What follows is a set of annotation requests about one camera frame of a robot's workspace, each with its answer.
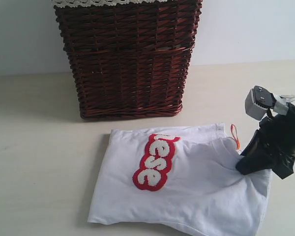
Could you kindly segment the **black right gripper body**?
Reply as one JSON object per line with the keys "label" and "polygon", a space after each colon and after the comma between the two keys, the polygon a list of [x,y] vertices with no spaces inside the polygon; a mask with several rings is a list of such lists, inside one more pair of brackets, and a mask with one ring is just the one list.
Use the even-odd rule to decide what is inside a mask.
{"label": "black right gripper body", "polygon": [[295,153],[295,113],[286,116],[276,115],[272,118],[265,117],[260,123],[260,131],[266,141],[275,151],[275,156],[280,153]]}

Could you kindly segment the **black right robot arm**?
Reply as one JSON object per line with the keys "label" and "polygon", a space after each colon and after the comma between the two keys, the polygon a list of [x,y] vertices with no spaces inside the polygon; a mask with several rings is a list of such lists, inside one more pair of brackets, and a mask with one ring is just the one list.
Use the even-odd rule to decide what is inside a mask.
{"label": "black right robot arm", "polygon": [[260,141],[269,155],[270,169],[285,179],[294,173],[295,105],[288,104],[286,115],[266,117],[260,121]]}

